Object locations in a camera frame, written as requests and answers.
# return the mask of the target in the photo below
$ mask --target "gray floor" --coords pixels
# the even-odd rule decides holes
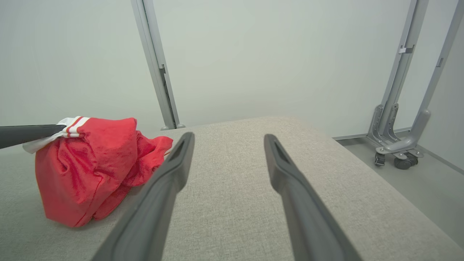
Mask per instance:
[[[367,138],[338,141],[396,188],[430,220],[464,249],[464,176],[425,154],[408,170],[393,165],[387,155],[385,166],[374,165],[375,147]]]

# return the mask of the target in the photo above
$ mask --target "baseboard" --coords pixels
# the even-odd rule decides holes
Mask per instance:
[[[406,136],[405,134],[409,133],[409,131],[411,130],[411,127],[409,128],[402,128],[402,129],[398,129],[398,130],[395,130],[395,134],[397,136]],[[333,137],[332,139],[334,140],[346,140],[346,139],[356,139],[356,138],[362,138],[362,137],[365,137],[367,136],[367,133],[364,133],[364,134],[357,134],[357,135],[348,135],[348,136],[340,136],[340,137]]]
[[[454,165],[453,163],[445,160],[444,158],[442,158],[442,157],[438,156],[437,154],[431,152],[430,150],[422,147],[421,145],[417,145],[416,147],[420,151],[427,153],[428,155],[430,155],[430,156],[434,157],[435,159],[439,160],[441,163],[445,164],[446,166],[448,166],[448,167],[452,168],[453,170],[455,170],[455,171],[461,173],[462,175],[464,175],[464,170],[462,168],[460,168],[460,167]]]

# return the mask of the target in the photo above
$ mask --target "gray textured fabric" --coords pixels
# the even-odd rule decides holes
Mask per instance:
[[[195,133],[164,260],[292,260],[280,196],[263,137],[276,135],[365,260],[464,260],[464,252],[408,200],[331,138],[288,118],[257,118],[169,130]],[[44,217],[33,156],[0,159],[0,253],[6,260],[88,260],[136,191],[108,218],[66,228]]]

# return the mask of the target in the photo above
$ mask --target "red cloth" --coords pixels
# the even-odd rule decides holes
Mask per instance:
[[[47,218],[69,227],[101,220],[131,187],[148,181],[173,140],[148,139],[136,125],[134,118],[89,118],[77,127],[79,137],[61,137],[37,151],[35,172]]]

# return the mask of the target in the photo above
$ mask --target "black wheel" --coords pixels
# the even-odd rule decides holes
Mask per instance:
[[[407,159],[411,162],[412,166],[417,165],[417,163],[419,163],[419,160],[413,154],[406,152],[405,155],[407,156]]]
[[[400,170],[407,170],[412,166],[411,161],[408,159],[398,159],[395,158],[395,167],[397,167]]]
[[[385,155],[376,153],[374,164],[376,166],[385,166]]]

